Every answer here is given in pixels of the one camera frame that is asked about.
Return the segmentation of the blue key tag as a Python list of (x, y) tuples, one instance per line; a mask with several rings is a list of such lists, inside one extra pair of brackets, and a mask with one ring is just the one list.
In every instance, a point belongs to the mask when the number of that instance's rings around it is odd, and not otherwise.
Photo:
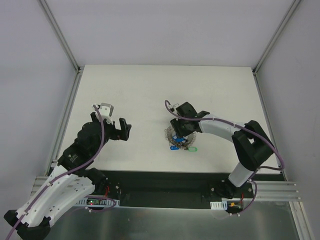
[(176, 143), (184, 143), (186, 141), (186, 139), (184, 137), (177, 137), (177, 135), (173, 135), (172, 139), (176, 142)]

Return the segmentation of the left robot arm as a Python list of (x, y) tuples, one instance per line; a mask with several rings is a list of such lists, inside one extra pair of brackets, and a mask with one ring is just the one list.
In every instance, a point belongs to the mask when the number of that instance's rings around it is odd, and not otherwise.
[(87, 169), (109, 140), (129, 139), (132, 126), (119, 119), (120, 129), (99, 114), (91, 113), (74, 142), (64, 150), (53, 171), (37, 192), (17, 210), (8, 210), (4, 219), (23, 240), (45, 239), (55, 222), (79, 200), (95, 194), (111, 201), (120, 191), (100, 170)]

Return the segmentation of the metal key organizer ring disc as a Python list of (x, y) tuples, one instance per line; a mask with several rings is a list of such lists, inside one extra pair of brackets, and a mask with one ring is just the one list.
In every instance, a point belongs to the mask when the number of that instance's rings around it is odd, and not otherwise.
[(164, 130), (164, 136), (169, 144), (171, 151), (184, 150), (188, 152), (197, 152), (198, 148), (194, 146), (196, 141), (196, 133), (188, 136), (178, 137), (172, 126)]

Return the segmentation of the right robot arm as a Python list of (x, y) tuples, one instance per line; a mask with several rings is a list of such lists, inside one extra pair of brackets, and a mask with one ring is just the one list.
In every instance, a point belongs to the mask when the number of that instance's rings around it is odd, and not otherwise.
[(171, 106), (166, 100), (164, 104), (174, 116), (170, 124), (178, 138), (203, 133), (218, 136), (234, 145), (238, 163), (228, 177), (214, 187), (214, 192), (222, 198), (232, 199), (241, 194), (247, 180), (274, 154), (273, 144), (255, 120), (233, 123), (208, 111), (197, 112), (189, 102)]

